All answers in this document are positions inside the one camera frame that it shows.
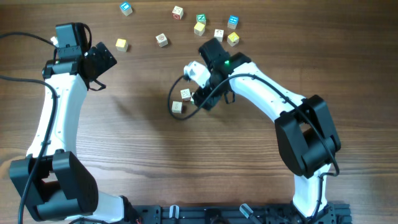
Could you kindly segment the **red-framed picture block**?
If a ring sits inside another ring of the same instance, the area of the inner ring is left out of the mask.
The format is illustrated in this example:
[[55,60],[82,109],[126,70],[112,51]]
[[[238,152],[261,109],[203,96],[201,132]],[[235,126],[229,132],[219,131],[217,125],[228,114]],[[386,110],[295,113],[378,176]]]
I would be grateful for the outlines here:
[[191,92],[188,88],[183,89],[180,91],[182,101],[190,101],[191,100]]

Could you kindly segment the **plain white block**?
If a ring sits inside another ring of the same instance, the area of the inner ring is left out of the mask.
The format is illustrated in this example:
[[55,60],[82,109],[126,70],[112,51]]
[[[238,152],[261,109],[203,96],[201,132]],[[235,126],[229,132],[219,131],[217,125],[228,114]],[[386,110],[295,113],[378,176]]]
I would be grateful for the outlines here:
[[173,101],[171,109],[172,109],[172,113],[181,114],[182,110],[183,110],[183,103],[179,102],[179,101]]

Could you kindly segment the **white block green edge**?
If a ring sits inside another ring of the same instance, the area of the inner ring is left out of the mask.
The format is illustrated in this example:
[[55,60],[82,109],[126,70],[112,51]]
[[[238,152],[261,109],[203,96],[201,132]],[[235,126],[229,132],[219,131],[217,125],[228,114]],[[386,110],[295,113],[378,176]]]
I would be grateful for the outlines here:
[[195,92],[192,92],[192,93],[191,93],[191,97],[190,97],[190,103],[191,103],[191,105],[195,105],[195,100],[194,100],[194,98],[193,98],[194,94],[195,94]]

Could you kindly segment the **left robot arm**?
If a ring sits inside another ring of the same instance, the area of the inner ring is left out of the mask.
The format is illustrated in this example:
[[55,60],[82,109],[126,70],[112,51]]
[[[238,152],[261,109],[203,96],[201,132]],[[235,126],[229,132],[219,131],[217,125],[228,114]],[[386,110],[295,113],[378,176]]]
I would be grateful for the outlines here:
[[140,223],[126,197],[98,190],[95,178],[76,155],[80,111],[91,83],[116,64],[103,43],[93,44],[81,22],[57,25],[54,55],[39,83],[45,99],[39,126],[23,159],[9,175],[21,196],[20,210],[38,222]]

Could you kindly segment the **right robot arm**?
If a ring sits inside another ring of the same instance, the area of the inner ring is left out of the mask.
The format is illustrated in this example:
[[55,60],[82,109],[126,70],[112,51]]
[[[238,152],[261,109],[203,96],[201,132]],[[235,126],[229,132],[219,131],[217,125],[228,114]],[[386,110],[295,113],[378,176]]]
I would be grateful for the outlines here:
[[318,95],[306,98],[265,75],[246,55],[230,55],[216,39],[198,50],[204,64],[190,62],[184,77],[198,84],[194,102],[212,109],[222,96],[241,95],[275,125],[279,155],[294,174],[293,206],[303,221],[315,223],[326,209],[325,181],[338,176],[335,154],[341,149],[326,102]]

